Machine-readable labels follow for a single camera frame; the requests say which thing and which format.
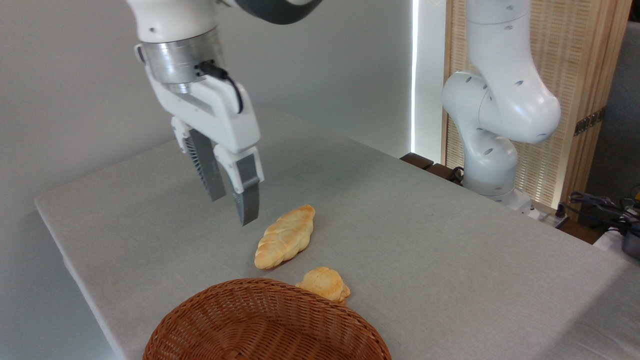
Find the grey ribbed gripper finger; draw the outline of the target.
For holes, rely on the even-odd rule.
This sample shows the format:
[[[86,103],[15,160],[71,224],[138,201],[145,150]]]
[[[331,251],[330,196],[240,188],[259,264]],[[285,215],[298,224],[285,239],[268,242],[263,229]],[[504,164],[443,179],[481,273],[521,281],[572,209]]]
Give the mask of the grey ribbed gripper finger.
[[[190,161],[194,164],[210,200],[215,202],[226,196],[222,174],[215,159],[211,140],[178,117],[171,119],[171,127],[180,149],[190,157]]]
[[[226,172],[232,196],[242,226],[259,216],[259,185],[265,180],[258,148],[252,146],[233,153],[222,145],[214,148],[215,159]]]

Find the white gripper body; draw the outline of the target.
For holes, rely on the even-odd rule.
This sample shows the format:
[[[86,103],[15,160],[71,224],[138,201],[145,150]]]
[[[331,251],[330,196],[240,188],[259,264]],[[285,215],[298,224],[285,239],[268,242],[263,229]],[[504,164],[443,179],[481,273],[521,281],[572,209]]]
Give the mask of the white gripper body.
[[[241,84],[237,85],[242,98],[239,103],[234,86],[213,76],[192,82],[189,93],[174,93],[158,82],[150,70],[146,75],[163,109],[227,151],[238,154],[258,143],[258,120]]]

